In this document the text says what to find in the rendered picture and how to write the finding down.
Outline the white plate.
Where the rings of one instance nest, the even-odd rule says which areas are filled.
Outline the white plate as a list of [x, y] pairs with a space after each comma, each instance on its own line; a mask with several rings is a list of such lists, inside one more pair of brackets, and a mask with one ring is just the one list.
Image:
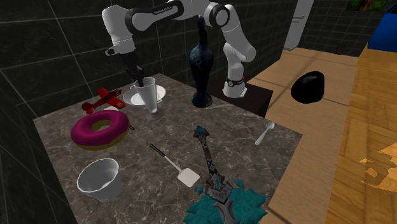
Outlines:
[[[161, 102], [165, 95], [166, 95], [166, 90], [164, 89], [164, 87], [157, 85], [158, 102]], [[130, 89], [124, 93], [123, 101], [126, 104], [129, 104], [132, 106], [144, 106], [145, 105], [141, 96], [137, 93], [137, 90], [133, 86], [130, 86]]]

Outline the tall clear glass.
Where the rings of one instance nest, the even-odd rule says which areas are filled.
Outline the tall clear glass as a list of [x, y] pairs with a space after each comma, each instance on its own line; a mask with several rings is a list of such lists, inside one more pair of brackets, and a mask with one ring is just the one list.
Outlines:
[[164, 115], [164, 111], [162, 109], [158, 109], [157, 86], [155, 79], [153, 77], [144, 77], [136, 80], [133, 85], [149, 111], [146, 118], [151, 121], [161, 119]]

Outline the red toy airplane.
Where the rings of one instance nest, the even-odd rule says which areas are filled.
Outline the red toy airplane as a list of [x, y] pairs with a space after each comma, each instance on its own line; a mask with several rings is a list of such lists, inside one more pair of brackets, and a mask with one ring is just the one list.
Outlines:
[[97, 93], [101, 98], [93, 104], [84, 102], [81, 105], [81, 108], [86, 112], [86, 114], [92, 114], [96, 108], [102, 106], [103, 104], [109, 104], [116, 109], [122, 109], [126, 106], [126, 104], [118, 98], [121, 92], [122, 91], [120, 89], [107, 91], [105, 88], [100, 87], [97, 89]]

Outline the tall dark blue vase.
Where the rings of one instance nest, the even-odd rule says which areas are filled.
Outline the tall dark blue vase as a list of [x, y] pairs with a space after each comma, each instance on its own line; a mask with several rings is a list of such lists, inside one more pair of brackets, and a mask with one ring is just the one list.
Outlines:
[[206, 91], [214, 54], [208, 46], [203, 16], [198, 17], [197, 27], [199, 42], [190, 52], [190, 69], [196, 84], [196, 93], [193, 95], [192, 104], [197, 108], [206, 108], [212, 104], [212, 98]]

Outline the pink frosted donut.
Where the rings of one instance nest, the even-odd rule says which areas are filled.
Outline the pink frosted donut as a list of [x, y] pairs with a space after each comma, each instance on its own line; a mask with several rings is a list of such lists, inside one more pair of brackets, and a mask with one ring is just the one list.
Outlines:
[[119, 143], [130, 128], [126, 114], [104, 110], [84, 116], [71, 129], [71, 139], [82, 149], [104, 150]]

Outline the white cup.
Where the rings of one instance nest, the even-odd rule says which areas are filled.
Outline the white cup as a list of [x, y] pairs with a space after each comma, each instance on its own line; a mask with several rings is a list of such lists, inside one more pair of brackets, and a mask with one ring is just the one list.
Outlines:
[[111, 202], [122, 190], [119, 164], [112, 158], [96, 160], [82, 170], [76, 184], [85, 195]]

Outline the dark robot stand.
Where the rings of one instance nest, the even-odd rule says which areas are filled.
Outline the dark robot stand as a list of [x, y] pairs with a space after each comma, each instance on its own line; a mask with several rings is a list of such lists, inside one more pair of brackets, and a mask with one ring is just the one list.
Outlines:
[[247, 92], [243, 98], [229, 98], [224, 95], [222, 91], [223, 86], [224, 81], [221, 81], [220, 79], [210, 81], [207, 86], [207, 92], [216, 98], [265, 118], [268, 105], [272, 98], [272, 90], [247, 83]]

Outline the silver spoon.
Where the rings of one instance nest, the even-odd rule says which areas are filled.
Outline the silver spoon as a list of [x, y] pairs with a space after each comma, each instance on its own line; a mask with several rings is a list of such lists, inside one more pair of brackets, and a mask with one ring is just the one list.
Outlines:
[[275, 123], [274, 123], [274, 122], [268, 122], [268, 123], [266, 124], [266, 129], [265, 129], [265, 131], [264, 131], [264, 132], [260, 135], [260, 137], [255, 141], [255, 145], [260, 145], [261, 142], [263, 141], [263, 139], [264, 139], [266, 133], [267, 133], [269, 130], [273, 129], [274, 127], [275, 127]]

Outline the ornate sword in teal base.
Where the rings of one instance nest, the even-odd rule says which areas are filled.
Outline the ornate sword in teal base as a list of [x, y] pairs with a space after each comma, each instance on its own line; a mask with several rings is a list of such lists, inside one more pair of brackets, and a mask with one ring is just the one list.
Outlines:
[[201, 199], [186, 210], [184, 224], [259, 224], [267, 214], [261, 208], [267, 196], [252, 189], [245, 190], [241, 180], [235, 179], [234, 188], [216, 169], [207, 145], [208, 131], [198, 126], [193, 136], [202, 146], [209, 177]]

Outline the tall grey cabinet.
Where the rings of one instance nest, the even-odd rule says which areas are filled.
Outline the tall grey cabinet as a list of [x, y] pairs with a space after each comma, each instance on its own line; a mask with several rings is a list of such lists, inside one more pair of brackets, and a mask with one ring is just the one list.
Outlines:
[[298, 0], [283, 49], [292, 51], [302, 37], [314, 0]]

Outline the black dome-shaped object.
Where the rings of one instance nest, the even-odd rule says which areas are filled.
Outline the black dome-shaped object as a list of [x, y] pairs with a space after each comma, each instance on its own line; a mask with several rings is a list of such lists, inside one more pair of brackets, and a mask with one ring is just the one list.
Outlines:
[[324, 95], [324, 74], [311, 71], [297, 79], [291, 87], [291, 96], [297, 102], [310, 104], [318, 102]]

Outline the wooden table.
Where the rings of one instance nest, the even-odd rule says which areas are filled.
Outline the wooden table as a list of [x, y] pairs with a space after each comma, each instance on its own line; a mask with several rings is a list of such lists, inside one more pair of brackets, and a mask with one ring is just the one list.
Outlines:
[[359, 56], [325, 224], [397, 224], [397, 53]]

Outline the blue box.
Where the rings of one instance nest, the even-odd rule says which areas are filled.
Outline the blue box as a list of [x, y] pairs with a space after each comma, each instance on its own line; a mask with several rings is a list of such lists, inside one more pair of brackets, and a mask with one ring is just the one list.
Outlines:
[[368, 49], [397, 53], [397, 2], [381, 19], [368, 41]]

